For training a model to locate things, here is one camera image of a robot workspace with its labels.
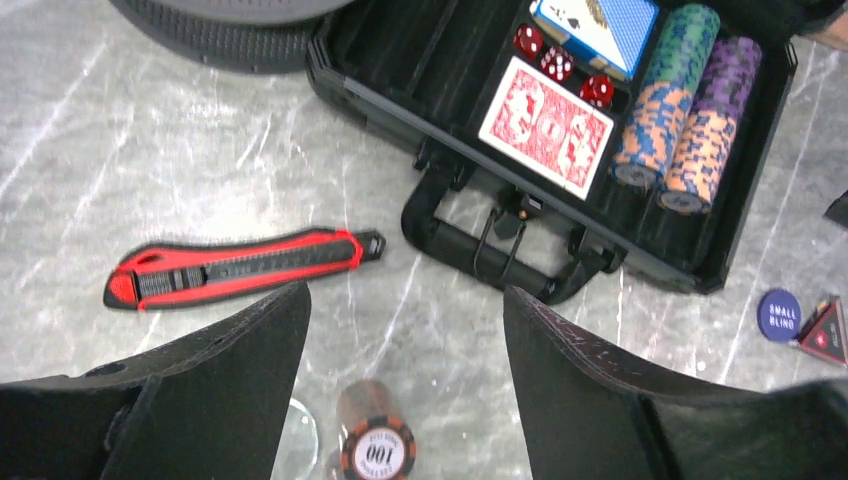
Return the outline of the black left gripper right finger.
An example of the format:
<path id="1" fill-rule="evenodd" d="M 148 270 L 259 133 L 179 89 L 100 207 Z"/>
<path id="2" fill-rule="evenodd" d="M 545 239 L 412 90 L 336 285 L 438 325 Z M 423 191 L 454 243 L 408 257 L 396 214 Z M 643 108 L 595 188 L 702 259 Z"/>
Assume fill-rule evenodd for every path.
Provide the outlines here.
<path id="1" fill-rule="evenodd" d="M 503 296 L 509 363 L 537 479 L 843 479 L 847 384 L 767 393 L 690 377 Z"/>

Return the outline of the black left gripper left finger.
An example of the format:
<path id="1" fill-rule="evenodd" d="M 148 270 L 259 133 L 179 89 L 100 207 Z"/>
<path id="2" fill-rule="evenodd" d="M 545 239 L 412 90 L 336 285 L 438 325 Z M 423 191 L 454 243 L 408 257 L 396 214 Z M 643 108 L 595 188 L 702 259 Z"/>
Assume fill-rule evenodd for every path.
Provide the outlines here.
<path id="1" fill-rule="evenodd" d="M 311 313 L 303 283 L 79 377 L 1 387 L 5 479 L 267 479 Z"/>

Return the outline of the orange poker chip stack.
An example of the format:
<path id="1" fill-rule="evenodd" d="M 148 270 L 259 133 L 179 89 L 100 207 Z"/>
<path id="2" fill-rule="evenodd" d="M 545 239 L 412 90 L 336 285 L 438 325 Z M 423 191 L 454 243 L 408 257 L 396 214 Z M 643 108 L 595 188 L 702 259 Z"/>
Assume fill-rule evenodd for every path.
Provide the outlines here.
<path id="1" fill-rule="evenodd" d="M 347 386 L 336 403 L 345 479 L 405 480 L 416 457 L 414 435 L 388 387 L 374 379 Z"/>

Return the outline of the black poker set case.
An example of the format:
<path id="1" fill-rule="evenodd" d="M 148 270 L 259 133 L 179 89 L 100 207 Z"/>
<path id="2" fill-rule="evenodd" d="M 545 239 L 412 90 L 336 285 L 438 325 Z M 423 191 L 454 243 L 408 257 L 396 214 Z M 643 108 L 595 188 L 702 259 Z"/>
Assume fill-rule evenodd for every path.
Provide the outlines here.
<path id="1" fill-rule="evenodd" d="M 356 1 L 308 48 L 316 92 L 415 150 L 401 227 L 547 304 L 628 265 L 728 276 L 793 80 L 792 1 Z"/>

